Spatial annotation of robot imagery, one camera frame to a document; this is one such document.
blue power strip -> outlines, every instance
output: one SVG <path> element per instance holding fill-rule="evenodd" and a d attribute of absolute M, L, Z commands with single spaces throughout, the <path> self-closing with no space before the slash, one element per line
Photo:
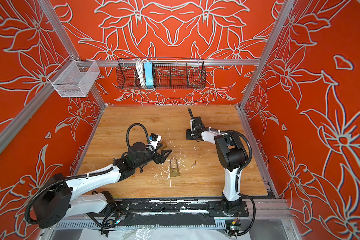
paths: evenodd
<path fill-rule="evenodd" d="M 154 79 L 152 76 L 152 63 L 144 63 L 144 72 L 145 72 L 145 84 L 148 88 L 153 88 Z"/>

white wire basket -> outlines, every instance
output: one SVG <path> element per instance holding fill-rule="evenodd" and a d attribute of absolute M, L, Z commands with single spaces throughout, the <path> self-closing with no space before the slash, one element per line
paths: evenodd
<path fill-rule="evenodd" d="M 93 61 L 89 68 L 80 69 L 75 61 L 68 61 L 63 72 L 50 82 L 61 97 L 83 98 L 88 95 L 99 74 L 96 61 Z"/>

padlock shackle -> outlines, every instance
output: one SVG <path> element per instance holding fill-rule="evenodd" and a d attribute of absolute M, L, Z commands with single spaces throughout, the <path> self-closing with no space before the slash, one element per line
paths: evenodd
<path fill-rule="evenodd" d="M 179 168 L 179 164 L 178 164 L 178 162 L 177 162 L 177 159 L 173 157 L 173 158 L 171 158 L 171 160 L 169 161 L 169 169 L 172 169 L 172 159 L 174 159 L 175 162 L 176 162 L 176 167 L 174 167 L 174 168 Z"/>

cable bundle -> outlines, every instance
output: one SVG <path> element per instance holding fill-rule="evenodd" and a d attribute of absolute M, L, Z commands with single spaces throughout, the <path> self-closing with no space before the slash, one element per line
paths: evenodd
<path fill-rule="evenodd" d="M 139 80 L 140 80 L 140 85 L 141 86 L 146 86 L 144 75 L 143 75 L 143 72 L 144 72 L 143 62 L 144 61 L 149 62 L 146 59 L 136 60 L 136 71 L 137 71 L 137 74 L 139 75 Z"/>

mounting plate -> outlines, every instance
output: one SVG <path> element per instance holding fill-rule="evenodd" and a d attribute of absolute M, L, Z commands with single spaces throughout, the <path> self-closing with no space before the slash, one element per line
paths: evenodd
<path fill-rule="evenodd" d="M 223 212 L 220 201 L 209 201 L 209 215 L 211 217 L 249 217 L 250 213 L 248 212 L 248 207 L 245 201 L 241 203 L 241 207 L 238 209 L 238 213 L 232 216 L 227 216 Z"/>

